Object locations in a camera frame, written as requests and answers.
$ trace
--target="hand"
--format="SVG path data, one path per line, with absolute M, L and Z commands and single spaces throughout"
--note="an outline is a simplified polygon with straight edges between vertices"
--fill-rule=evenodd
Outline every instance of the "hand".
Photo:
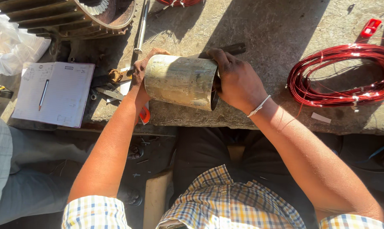
M 145 91 L 144 75 L 145 75 L 145 69 L 147 68 L 148 61 L 151 59 L 153 55 L 156 55 L 156 54 L 171 55 L 168 51 L 164 49 L 153 48 L 149 52 L 147 57 L 145 57 L 142 60 L 135 61 L 134 63 L 134 73 L 132 75 L 131 90 L 137 91 L 136 99 L 140 100 L 142 104 L 145 104 L 151 99 L 148 96 L 147 92 Z
M 222 92 L 219 97 L 229 105 L 249 115 L 267 95 L 260 77 L 251 65 L 221 49 L 206 52 L 219 64 Z

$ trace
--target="red copper wire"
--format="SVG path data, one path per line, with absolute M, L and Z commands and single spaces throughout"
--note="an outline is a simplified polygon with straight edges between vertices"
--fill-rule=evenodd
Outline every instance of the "red copper wire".
M 312 89 L 310 75 L 313 72 L 327 65 L 351 59 L 373 61 L 382 68 L 383 80 L 342 92 L 329 89 L 332 92 L 320 93 Z M 355 106 L 382 101 L 384 100 L 384 47 L 373 44 L 348 44 L 321 50 L 298 62 L 292 68 L 287 84 L 292 97 L 298 103 L 311 107 Z
M 189 7 L 201 2 L 202 0 L 156 0 L 156 1 L 166 6 L 170 6 L 173 3 L 174 7 Z

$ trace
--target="gray trousers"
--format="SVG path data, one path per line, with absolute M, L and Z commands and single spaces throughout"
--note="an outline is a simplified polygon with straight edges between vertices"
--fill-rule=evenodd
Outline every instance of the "gray trousers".
M 24 216 L 63 211 L 73 180 L 22 166 L 61 159 L 84 163 L 89 153 L 51 133 L 9 129 L 13 154 L 10 175 L 0 200 L 0 225 Z

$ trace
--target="red plastic object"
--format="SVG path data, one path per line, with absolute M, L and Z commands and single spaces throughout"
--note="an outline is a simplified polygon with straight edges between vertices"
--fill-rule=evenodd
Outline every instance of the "red plastic object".
M 145 113 L 141 111 L 140 118 L 142 119 L 142 121 L 144 121 L 144 123 L 147 123 L 151 118 L 151 113 L 149 112 L 148 108 L 146 108 L 145 106 L 142 109 L 144 110 Z
M 381 20 L 379 19 L 370 19 L 368 23 L 366 23 L 362 32 L 360 32 L 360 36 L 363 38 L 371 37 L 377 30 L 378 26 L 381 24 Z

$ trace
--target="pencil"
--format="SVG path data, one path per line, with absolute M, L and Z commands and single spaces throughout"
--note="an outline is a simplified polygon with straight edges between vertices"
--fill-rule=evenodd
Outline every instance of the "pencil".
M 45 93 L 46 93 L 46 89 L 48 88 L 48 84 L 49 84 L 49 80 L 46 80 L 45 88 L 43 89 L 43 92 L 42 92 L 42 98 L 40 99 L 40 102 L 39 102 L 39 111 L 40 111 L 40 108 L 42 107 L 42 102 L 43 102 L 43 99 L 45 98 Z

